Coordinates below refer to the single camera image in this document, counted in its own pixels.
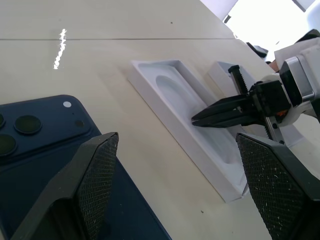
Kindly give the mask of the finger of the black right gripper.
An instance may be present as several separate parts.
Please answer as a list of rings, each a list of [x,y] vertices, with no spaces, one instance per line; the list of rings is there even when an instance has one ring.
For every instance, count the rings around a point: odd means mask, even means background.
[[[250,99],[246,95],[222,98],[194,115],[191,120],[198,121],[216,114],[229,112],[238,107],[246,106],[249,102]]]
[[[205,117],[192,117],[192,125],[203,128],[229,128],[237,125],[250,125],[253,123],[253,116],[239,111],[230,111],[212,114]]]

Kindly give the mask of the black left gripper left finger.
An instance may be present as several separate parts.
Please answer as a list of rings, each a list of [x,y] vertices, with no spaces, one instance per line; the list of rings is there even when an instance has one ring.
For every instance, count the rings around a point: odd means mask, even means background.
[[[13,240],[95,240],[112,191],[119,135],[83,143],[47,184]]]

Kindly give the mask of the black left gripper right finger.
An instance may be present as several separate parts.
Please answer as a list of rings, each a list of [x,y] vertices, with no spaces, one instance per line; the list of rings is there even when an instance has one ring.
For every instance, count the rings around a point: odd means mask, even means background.
[[[238,133],[249,192],[273,240],[320,238],[320,181],[290,149]]]

